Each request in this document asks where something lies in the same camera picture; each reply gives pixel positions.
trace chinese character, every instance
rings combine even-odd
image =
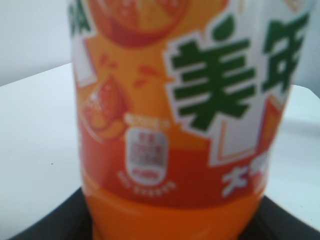
[[[228,197],[233,191],[237,188],[245,188],[247,186],[246,174],[248,172],[248,168],[244,167],[236,167],[232,170],[232,172],[223,176],[222,181],[224,183],[228,183],[223,189],[222,196],[224,198]]]
[[[215,42],[226,42],[235,28],[233,17],[227,18],[215,31],[212,38]],[[208,95],[201,102],[190,101],[178,109],[180,117],[192,116],[191,126],[206,132],[218,113],[241,118],[249,108],[243,100],[255,94],[255,87],[233,88],[250,81],[255,76],[253,68],[246,67],[246,56],[243,51],[250,47],[248,39],[226,43],[221,47],[201,48],[201,41],[191,39],[178,47],[178,55],[171,58],[174,71],[181,77],[180,86],[173,90],[176,101],[189,100]]]
[[[302,16],[284,25],[279,21],[272,21],[269,25],[268,36],[264,52],[270,54],[268,64],[268,78],[262,86],[264,92],[282,84],[282,92],[288,90],[292,74],[294,73],[304,37],[298,38],[298,33],[307,25],[309,15]],[[275,52],[276,45],[286,41],[286,47]]]
[[[268,153],[265,152],[253,159],[250,164],[250,175],[265,174],[268,169]]]
[[[130,113],[127,113],[124,116],[124,120],[125,120],[125,123],[128,125],[133,125],[135,123],[134,116],[132,116]]]
[[[83,31],[90,32],[92,30],[82,0],[76,0],[75,4],[69,6],[68,15],[72,37],[76,32],[81,35]]]
[[[139,140],[141,142],[145,142],[146,141],[146,134],[144,132],[140,132],[139,134]]]
[[[152,133],[150,133],[150,134],[149,134],[149,137],[148,137],[148,142],[149,142],[150,144],[153,144],[154,141],[155,141],[155,135],[152,134]]]
[[[161,145],[157,145],[157,146],[155,147],[154,151],[155,151],[156,155],[161,155],[162,152],[163,152],[163,148],[162,148]]]
[[[176,189],[177,188],[177,185],[173,182],[173,181],[169,181],[167,183],[168,187],[171,188],[171,189]]]

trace orange slice illustration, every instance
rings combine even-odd
[[[89,4],[103,34],[121,45],[139,47],[168,34],[189,0],[91,0]]]
[[[83,108],[89,133],[101,140],[121,136],[127,128],[123,118],[128,109],[124,92],[111,75],[91,94]]]

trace printed logo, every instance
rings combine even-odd
[[[166,177],[168,139],[158,131],[132,127],[126,134],[126,170],[135,182],[155,186]]]
[[[86,39],[94,37],[96,27],[85,0],[71,0],[68,7],[72,37],[72,60],[79,88],[97,82],[96,69],[88,51]]]
[[[268,20],[260,38],[255,11],[231,1],[205,32],[168,44],[164,62],[173,83],[166,86],[176,123],[211,140],[209,166],[229,164],[257,152],[267,99],[284,105],[304,40],[309,15]]]

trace bottle label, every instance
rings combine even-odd
[[[261,193],[313,0],[71,0],[81,165],[129,201]]]

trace plastic bottle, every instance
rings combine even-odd
[[[313,0],[72,0],[94,240],[234,240],[255,213]]]

